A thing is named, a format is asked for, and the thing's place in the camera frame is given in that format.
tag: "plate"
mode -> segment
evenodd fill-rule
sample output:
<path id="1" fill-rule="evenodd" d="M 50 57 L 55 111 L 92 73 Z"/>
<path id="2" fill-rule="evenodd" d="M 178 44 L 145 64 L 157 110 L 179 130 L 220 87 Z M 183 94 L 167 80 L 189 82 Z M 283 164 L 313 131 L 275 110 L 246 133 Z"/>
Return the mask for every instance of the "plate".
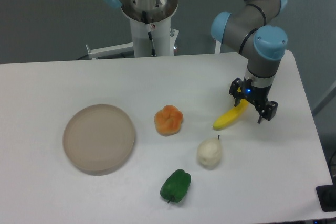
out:
<path id="1" fill-rule="evenodd" d="M 122 165 L 134 140 L 128 115 L 115 106 L 98 104 L 73 116 L 64 131 L 63 147 L 80 170 L 99 173 Z"/>

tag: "banana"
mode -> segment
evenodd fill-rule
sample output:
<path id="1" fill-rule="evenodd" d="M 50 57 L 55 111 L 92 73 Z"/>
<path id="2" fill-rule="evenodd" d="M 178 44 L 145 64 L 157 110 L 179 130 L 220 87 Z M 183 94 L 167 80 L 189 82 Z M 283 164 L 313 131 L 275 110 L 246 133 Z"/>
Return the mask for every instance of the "banana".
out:
<path id="1" fill-rule="evenodd" d="M 237 107 L 233 107 L 225 114 L 221 115 L 212 125 L 214 130 L 221 130 L 240 117 L 248 107 L 248 101 L 242 99 Z"/>

